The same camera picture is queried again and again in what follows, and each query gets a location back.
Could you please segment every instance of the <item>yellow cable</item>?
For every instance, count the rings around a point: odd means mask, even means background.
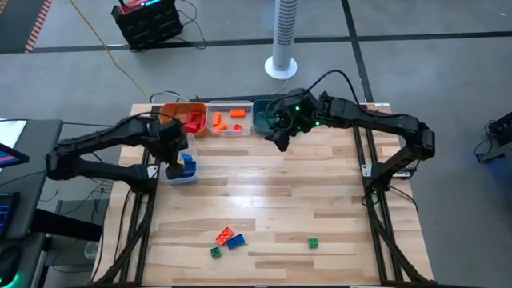
[[[137,84],[137,82],[128,74],[128,72],[124,71],[123,68],[121,68],[118,63],[115,61],[114,59],[114,56],[112,56],[112,53],[110,52],[109,50],[109,47],[104,43],[104,41],[102,40],[101,37],[99,37],[98,35],[98,32],[96,32],[96,30],[93,28],[93,26],[90,24],[89,20],[87,20],[86,16],[84,16],[84,14],[82,14],[82,12],[80,11],[80,9],[76,6],[76,4],[74,4],[73,0],[70,0],[71,2],[71,5],[73,5],[74,9],[80,14],[80,16],[82,17],[83,21],[85,21],[87,23],[87,25],[89,26],[89,28],[94,32],[94,35],[96,35],[96,38],[98,38],[98,40],[102,43],[103,45],[103,48],[105,48],[105,51],[108,53],[109,57],[110,57],[110,60],[112,60],[112,63],[121,71],[124,73],[124,75],[126,75],[134,85],[136,85],[136,87],[141,91],[142,95],[147,96],[147,93],[144,91],[143,88],[140,87],[139,84]]]

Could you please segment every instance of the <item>wooden tabletop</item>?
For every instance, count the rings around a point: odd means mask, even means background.
[[[377,105],[390,112],[387,105]],[[150,111],[135,104],[131,113]],[[363,145],[369,152],[364,130]],[[399,149],[394,135],[374,132],[380,161]],[[379,284],[352,130],[320,126],[300,134],[288,151],[253,132],[240,138],[206,136],[198,146],[197,183],[157,190],[143,285],[349,285]],[[120,163],[140,163],[143,148],[123,147]],[[411,194],[408,181],[393,185]],[[129,187],[116,182],[105,220],[105,243],[96,276],[114,260],[122,205]],[[416,210],[408,200],[387,193],[398,246],[418,271],[432,278]],[[121,247],[134,196],[126,208]],[[246,244],[221,247],[215,238],[230,227]],[[309,249],[308,238],[319,247]],[[383,245],[392,278],[389,252]],[[132,254],[134,278],[138,248]]]

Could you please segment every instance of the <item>computer monitor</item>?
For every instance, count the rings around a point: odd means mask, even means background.
[[[0,143],[0,168],[27,163],[29,157]]]

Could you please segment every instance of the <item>plastic container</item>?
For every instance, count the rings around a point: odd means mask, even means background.
[[[246,115],[244,118],[232,118],[232,109],[244,109]],[[214,130],[214,113],[220,112],[221,122],[227,124],[226,130],[216,132]],[[242,130],[234,130],[235,124],[242,125]],[[212,101],[208,103],[208,113],[206,114],[206,126],[213,135],[217,136],[247,136],[253,124],[253,103],[251,101]]]
[[[186,116],[190,115],[192,112],[198,112],[203,117],[206,117],[206,105],[203,103],[167,103],[162,106],[160,109],[160,113],[167,114],[169,116],[174,116],[178,118],[181,122],[186,122]],[[169,117],[160,115],[160,123],[165,123],[170,120]],[[208,130],[206,129],[206,121],[205,125],[199,127],[197,133],[194,133],[196,138],[204,137]]]
[[[272,135],[273,131],[269,127],[269,123],[265,120],[265,109],[266,106],[273,99],[261,99],[254,101],[253,104],[253,125],[256,133],[260,135]],[[274,121],[271,117],[269,117],[269,122],[272,123]]]
[[[195,161],[195,173],[192,176],[184,177],[184,178],[176,178],[176,179],[168,179],[167,174],[165,172],[165,168],[168,167],[167,164],[160,164],[160,180],[167,182],[171,185],[183,185],[194,183],[198,180],[198,148],[195,145],[195,137],[193,134],[188,133],[186,135],[186,140],[189,142],[189,147],[187,149],[179,151],[179,153],[184,153],[192,156],[192,159]]]

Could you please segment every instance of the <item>keyboard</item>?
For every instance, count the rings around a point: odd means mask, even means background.
[[[19,192],[0,193],[0,239],[7,234],[18,200]]]

